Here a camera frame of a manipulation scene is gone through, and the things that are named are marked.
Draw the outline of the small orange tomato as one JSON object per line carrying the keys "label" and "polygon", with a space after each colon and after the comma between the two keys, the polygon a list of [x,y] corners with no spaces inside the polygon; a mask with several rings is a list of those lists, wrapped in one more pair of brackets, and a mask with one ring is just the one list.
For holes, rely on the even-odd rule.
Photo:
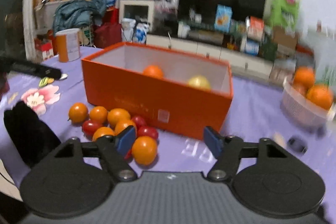
{"label": "small orange tomato", "polygon": [[108,117],[108,110],[103,106],[96,106],[89,112],[90,120],[105,124]]}
{"label": "small orange tomato", "polygon": [[131,154],[139,165],[151,165],[157,157],[157,141],[149,136],[140,136],[131,148]]}
{"label": "small orange tomato", "polygon": [[130,113],[122,108],[115,108],[108,112],[107,120],[111,128],[115,128],[119,121],[130,120]]}
{"label": "small orange tomato", "polygon": [[78,102],[73,104],[68,112],[68,119],[73,124],[83,123],[88,117],[88,108],[85,104]]}

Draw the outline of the red cherry tomato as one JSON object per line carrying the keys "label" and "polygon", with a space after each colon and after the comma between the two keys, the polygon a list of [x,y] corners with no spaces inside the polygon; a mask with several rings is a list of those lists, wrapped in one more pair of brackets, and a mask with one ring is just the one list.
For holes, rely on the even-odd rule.
{"label": "red cherry tomato", "polygon": [[101,123],[89,119],[82,124],[81,129],[88,139],[92,139],[94,133],[102,126]]}

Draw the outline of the orange white canister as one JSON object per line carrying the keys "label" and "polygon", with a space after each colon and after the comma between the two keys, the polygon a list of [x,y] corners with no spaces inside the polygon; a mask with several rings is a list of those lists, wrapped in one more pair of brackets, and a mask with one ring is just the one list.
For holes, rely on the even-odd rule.
{"label": "orange white canister", "polygon": [[59,61],[67,63],[80,58],[80,30],[71,28],[56,33]]}

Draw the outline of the yellow pear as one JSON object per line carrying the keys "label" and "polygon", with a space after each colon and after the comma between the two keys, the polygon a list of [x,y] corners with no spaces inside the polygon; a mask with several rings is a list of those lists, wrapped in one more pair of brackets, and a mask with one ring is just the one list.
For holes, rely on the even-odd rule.
{"label": "yellow pear", "polygon": [[191,77],[187,81],[187,83],[188,83],[189,86],[191,86],[193,88],[203,89],[203,90],[210,90],[211,89],[211,84],[210,84],[209,80],[202,75]]}

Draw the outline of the orange cardboard box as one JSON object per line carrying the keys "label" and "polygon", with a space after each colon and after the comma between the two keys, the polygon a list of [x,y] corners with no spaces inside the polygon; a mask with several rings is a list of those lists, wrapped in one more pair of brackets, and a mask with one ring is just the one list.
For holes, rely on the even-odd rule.
{"label": "orange cardboard box", "polygon": [[[87,101],[106,109],[123,108],[146,119],[153,127],[202,139],[211,126],[220,130],[234,97],[228,61],[137,43],[117,43],[81,61]],[[159,66],[162,79],[143,75]],[[210,90],[193,88],[187,81],[206,77]]]}

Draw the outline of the white fruit bowl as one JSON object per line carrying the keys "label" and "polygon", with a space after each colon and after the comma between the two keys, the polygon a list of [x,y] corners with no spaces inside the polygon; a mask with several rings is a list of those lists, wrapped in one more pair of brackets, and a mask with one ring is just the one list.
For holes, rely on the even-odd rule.
{"label": "white fruit bowl", "polygon": [[335,118],[335,104],[329,110],[322,109],[308,101],[292,88],[288,77],[282,83],[282,106],[288,116],[303,127],[319,128]]}

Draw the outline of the blue jacket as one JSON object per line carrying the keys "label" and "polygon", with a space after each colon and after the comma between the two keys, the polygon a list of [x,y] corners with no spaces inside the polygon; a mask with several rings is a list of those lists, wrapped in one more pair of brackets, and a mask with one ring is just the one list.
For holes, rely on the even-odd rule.
{"label": "blue jacket", "polygon": [[61,4],[54,13],[52,30],[59,31],[88,27],[91,20],[102,22],[106,12],[106,0],[71,0]]}

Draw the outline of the white tv cabinet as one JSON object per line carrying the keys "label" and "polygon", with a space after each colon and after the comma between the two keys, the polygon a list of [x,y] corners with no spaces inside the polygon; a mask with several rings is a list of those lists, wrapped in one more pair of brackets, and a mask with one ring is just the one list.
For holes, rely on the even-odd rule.
{"label": "white tv cabinet", "polygon": [[233,73],[266,81],[269,80],[269,75],[273,67],[272,62],[266,61],[260,57],[187,39],[149,34],[146,43],[150,46],[189,52],[218,61],[228,61]]}

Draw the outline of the large orange in box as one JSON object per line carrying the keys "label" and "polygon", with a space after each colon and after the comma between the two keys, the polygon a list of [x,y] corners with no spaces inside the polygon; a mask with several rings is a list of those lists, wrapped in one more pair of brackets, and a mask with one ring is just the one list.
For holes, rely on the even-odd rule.
{"label": "large orange in box", "polygon": [[164,77],[163,70],[157,65],[149,65],[143,70],[143,75],[162,79]]}

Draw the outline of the orange in bowl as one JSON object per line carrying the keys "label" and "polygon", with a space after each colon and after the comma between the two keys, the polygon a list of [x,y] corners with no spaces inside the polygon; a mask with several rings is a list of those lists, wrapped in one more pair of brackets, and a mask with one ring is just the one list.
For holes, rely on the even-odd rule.
{"label": "orange in bowl", "polygon": [[310,67],[299,67],[294,74],[293,83],[310,89],[315,84],[315,73]]}
{"label": "orange in bowl", "polygon": [[306,94],[306,99],[316,106],[329,110],[333,104],[334,94],[326,85],[314,85]]}

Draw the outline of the red gift bag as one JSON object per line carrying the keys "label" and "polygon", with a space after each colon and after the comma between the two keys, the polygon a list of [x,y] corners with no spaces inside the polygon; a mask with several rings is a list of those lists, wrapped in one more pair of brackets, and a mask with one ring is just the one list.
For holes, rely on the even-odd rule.
{"label": "red gift bag", "polygon": [[104,49],[122,41],[121,24],[106,23],[94,29],[94,45]]}

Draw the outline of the blue snack bag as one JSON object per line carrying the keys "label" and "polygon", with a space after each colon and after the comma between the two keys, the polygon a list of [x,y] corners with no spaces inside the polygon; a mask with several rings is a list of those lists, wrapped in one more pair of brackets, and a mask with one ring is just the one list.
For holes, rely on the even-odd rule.
{"label": "blue snack bag", "polygon": [[229,32],[232,18],[232,9],[227,6],[218,5],[215,16],[214,28],[218,31]]}

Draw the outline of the white small cabinet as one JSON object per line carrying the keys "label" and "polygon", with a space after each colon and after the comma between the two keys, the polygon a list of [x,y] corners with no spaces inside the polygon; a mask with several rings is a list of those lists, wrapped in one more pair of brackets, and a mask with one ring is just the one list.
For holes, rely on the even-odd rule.
{"label": "white small cabinet", "polygon": [[119,0],[119,23],[124,18],[135,19],[147,23],[149,30],[152,30],[154,8],[154,0]]}

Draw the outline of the green plastic shelf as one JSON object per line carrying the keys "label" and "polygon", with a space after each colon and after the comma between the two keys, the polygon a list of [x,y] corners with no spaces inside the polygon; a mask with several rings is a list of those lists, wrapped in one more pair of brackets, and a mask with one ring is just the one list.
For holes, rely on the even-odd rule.
{"label": "green plastic shelf", "polygon": [[294,31],[298,14],[299,0],[272,0],[270,9],[270,25],[289,28]]}

